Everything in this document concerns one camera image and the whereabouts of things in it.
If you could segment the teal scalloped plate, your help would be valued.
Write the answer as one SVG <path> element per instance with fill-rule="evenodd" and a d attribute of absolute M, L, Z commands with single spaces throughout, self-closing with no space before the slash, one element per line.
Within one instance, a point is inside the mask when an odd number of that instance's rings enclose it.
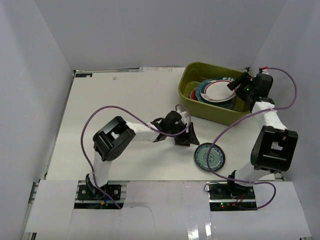
<path fill-rule="evenodd" d="M 206 79 L 195 88 L 195 96 L 199 102 L 232 109 L 236 103 L 236 93 L 227 85 L 233 80 L 230 77 Z"/>

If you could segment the white green rimmed plate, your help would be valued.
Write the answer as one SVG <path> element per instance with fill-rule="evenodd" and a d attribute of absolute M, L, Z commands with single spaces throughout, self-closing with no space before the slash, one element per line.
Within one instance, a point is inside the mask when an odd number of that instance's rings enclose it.
<path fill-rule="evenodd" d="M 231 77 L 208 79 L 200 87 L 201 97 L 211 103 L 222 103 L 236 96 L 235 90 L 229 90 L 227 84 L 234 81 Z"/>

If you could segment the small blue patterned dish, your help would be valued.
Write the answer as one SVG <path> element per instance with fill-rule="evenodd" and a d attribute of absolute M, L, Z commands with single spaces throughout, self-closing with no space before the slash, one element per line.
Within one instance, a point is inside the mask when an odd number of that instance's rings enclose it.
<path fill-rule="evenodd" d="M 193 155 L 197 166 L 206 172 L 210 172 L 208 165 L 216 172 L 221 170 L 226 163 L 225 153 L 218 145 L 214 145 L 208 154 L 211 145 L 209 142 L 199 145 Z"/>

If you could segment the red teal floral plate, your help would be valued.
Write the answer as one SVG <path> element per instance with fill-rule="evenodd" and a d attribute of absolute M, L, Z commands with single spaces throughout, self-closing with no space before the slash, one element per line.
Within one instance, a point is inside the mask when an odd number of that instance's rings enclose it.
<path fill-rule="evenodd" d="M 194 100 L 194 101 L 199 101 L 198 96 L 199 96 L 199 93 L 198 93 L 197 88 L 195 87 L 190 93 L 190 99 Z"/>

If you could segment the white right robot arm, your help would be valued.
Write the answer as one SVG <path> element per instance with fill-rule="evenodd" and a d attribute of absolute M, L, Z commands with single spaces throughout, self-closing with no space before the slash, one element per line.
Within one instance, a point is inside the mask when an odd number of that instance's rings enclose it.
<path fill-rule="evenodd" d="M 273 81 L 267 73 L 261 72 L 251 77 L 245 72 L 227 85 L 246 103 L 261 127 L 249 163 L 229 175 L 225 192 L 233 200 L 242 196 L 245 188 L 262 177 L 286 172 L 291 166 L 299 136 L 278 117 L 275 103 L 269 97 Z"/>

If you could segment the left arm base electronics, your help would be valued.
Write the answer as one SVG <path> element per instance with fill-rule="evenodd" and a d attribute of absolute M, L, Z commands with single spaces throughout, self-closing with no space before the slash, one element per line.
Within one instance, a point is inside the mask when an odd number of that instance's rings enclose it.
<path fill-rule="evenodd" d="M 124 206 L 125 192 L 122 191 L 121 184 L 110 184 L 104 190 L 116 203 L 105 194 L 98 192 L 98 196 L 94 197 L 92 191 L 86 184 L 78 186 L 74 201 L 74 209 L 88 210 L 120 210 Z"/>

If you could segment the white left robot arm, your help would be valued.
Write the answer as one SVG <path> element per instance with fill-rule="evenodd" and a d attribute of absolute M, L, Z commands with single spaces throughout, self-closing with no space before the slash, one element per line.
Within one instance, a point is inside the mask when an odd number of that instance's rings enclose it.
<path fill-rule="evenodd" d="M 128 122 L 121 116 L 113 118 L 92 138 L 93 169 L 85 178 L 90 196 L 100 200 L 105 194 L 111 194 L 107 189 L 111 164 L 131 142 L 157 143 L 172 137 L 176 145 L 198 146 L 200 143 L 193 123 L 186 122 L 189 116 L 187 111 L 172 110 L 166 117 L 157 118 L 147 124 Z"/>

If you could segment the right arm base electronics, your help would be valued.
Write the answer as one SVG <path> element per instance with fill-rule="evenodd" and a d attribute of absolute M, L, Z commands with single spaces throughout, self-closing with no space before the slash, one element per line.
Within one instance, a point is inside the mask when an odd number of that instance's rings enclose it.
<path fill-rule="evenodd" d="M 227 182 L 211 181 L 204 185 L 211 212 L 254 211 L 257 208 L 253 187 L 234 188 Z"/>

